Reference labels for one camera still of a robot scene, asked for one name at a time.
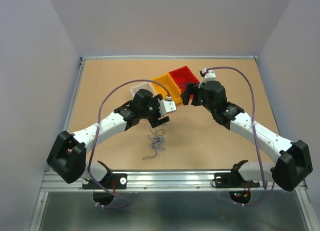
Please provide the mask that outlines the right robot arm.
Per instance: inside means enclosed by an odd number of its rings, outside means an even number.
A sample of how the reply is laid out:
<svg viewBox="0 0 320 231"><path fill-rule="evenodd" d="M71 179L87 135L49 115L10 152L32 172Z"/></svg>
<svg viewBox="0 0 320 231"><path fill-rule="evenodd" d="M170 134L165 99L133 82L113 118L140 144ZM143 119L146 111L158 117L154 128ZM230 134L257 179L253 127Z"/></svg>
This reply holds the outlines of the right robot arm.
<svg viewBox="0 0 320 231"><path fill-rule="evenodd" d="M220 82L188 83L181 98L184 105L203 106L219 125L258 145L271 159L267 163L242 160L235 164L230 173L233 185L266 181L291 192L313 171L309 147L304 141L283 138L253 121L243 108L227 100Z"/></svg>

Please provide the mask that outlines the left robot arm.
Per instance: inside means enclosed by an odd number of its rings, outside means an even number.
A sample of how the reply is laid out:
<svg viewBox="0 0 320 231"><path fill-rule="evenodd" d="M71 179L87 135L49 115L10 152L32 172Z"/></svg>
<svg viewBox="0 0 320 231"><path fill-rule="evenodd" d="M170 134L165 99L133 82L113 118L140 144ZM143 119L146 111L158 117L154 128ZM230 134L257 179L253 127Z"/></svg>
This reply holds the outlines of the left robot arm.
<svg viewBox="0 0 320 231"><path fill-rule="evenodd" d="M111 170L101 161L93 162L87 153L110 137L136 126L140 120L148 120L156 128L170 120L169 113L176 111L175 102L162 95L153 95L140 89L133 99L116 108L105 118L82 130L58 134L47 157L46 163L67 183L78 179L94 180L100 188L111 184Z"/></svg>

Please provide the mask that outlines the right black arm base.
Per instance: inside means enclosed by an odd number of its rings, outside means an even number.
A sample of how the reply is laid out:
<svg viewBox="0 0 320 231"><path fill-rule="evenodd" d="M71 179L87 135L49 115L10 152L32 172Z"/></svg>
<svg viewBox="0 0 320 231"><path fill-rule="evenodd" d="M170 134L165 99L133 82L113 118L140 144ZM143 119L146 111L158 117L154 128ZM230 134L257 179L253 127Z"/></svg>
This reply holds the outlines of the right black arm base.
<svg viewBox="0 0 320 231"><path fill-rule="evenodd" d="M216 172L211 185L217 189L259 188L259 182L245 181L240 174L233 172Z"/></svg>

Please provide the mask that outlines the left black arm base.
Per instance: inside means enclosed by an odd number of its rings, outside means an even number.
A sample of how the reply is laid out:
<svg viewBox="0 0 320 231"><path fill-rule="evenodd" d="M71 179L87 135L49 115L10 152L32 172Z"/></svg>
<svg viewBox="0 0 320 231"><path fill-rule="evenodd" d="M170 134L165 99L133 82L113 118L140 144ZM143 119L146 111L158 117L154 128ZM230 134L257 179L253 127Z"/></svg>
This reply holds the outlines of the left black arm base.
<svg viewBox="0 0 320 231"><path fill-rule="evenodd" d="M84 190L101 190L104 187L108 190L125 190L127 188L128 175L126 173L113 172L113 171L99 171L91 172L90 176L88 172L85 172L80 179L82 179L82 188Z"/></svg>

